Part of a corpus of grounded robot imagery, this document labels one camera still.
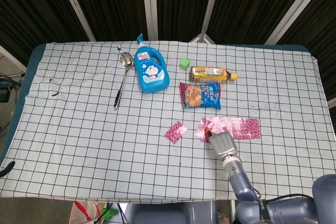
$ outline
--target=pink wrapped candy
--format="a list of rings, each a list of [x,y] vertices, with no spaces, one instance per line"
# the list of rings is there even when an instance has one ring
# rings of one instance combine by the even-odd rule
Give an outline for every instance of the pink wrapped candy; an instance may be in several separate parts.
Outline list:
[[[204,133],[205,127],[208,127],[213,134],[228,131],[232,138],[237,140],[260,138],[257,118],[202,118],[195,136],[201,138],[203,142],[209,143],[210,141]]]
[[[165,136],[175,144],[187,131],[180,121],[177,121],[165,134]]]

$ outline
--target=blue detergent bottle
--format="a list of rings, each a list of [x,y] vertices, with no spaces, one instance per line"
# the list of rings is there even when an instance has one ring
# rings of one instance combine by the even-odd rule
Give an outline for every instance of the blue detergent bottle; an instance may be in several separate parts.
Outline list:
[[[139,43],[139,49],[134,56],[134,65],[141,89],[145,93],[164,90],[169,86],[170,79],[162,54],[154,48],[145,46],[142,43],[142,34],[136,41]]]

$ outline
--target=robotic arm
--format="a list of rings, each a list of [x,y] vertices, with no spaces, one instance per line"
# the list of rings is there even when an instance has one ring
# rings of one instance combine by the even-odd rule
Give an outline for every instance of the robotic arm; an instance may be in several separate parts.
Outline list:
[[[244,172],[238,149],[229,132],[216,135],[206,129],[216,156],[223,161],[229,182],[240,201],[236,216],[242,224],[331,224],[336,223],[336,175],[324,175],[313,184],[314,200],[292,198],[258,200]]]

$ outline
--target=bottle cap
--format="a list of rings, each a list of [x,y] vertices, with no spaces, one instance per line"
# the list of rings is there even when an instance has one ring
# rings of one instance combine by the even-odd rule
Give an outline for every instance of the bottle cap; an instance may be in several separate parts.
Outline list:
[[[143,47],[143,46],[144,46],[144,43],[142,43],[142,40],[143,40],[143,35],[140,34],[140,35],[137,37],[137,39],[136,39],[136,41],[139,43],[139,47]]]
[[[237,78],[238,78],[237,73],[232,73],[231,74],[231,80],[237,80]]]

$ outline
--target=metal frame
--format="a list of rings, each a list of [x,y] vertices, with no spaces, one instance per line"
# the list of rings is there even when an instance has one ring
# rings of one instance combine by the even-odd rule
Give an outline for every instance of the metal frame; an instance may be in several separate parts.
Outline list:
[[[214,41],[208,36],[208,34],[204,34],[203,39],[201,39],[201,35],[197,35],[190,42],[198,42],[198,43],[207,43],[207,44],[215,44]]]
[[[231,221],[233,222],[236,219],[236,201],[234,199],[230,200],[230,213]]]
[[[331,108],[333,108],[333,107],[336,107],[336,97],[333,98],[333,99],[331,99],[331,100],[329,100],[329,101],[327,102],[327,104],[328,104],[328,109],[331,109]]]
[[[145,12],[146,12],[146,22],[147,22],[147,32],[148,40],[158,40],[158,21],[157,21],[157,1],[156,0],[144,0]]]
[[[82,8],[80,7],[80,4],[78,2],[78,0],[69,0],[80,23],[82,24],[82,27],[86,33],[86,35],[88,36],[90,41],[96,41],[95,36],[93,35],[93,32],[89,26],[89,23],[87,21],[87,19],[85,18],[85,15],[82,11]]]
[[[5,48],[0,46],[0,55],[4,55],[7,57],[10,61],[12,61],[19,69],[21,69],[23,72],[27,71],[27,68],[18,61],[11,53],[9,53]]]
[[[288,9],[282,20],[279,22],[273,33],[269,36],[265,45],[275,45],[285,34],[288,28],[294,23],[311,0],[295,0]]]

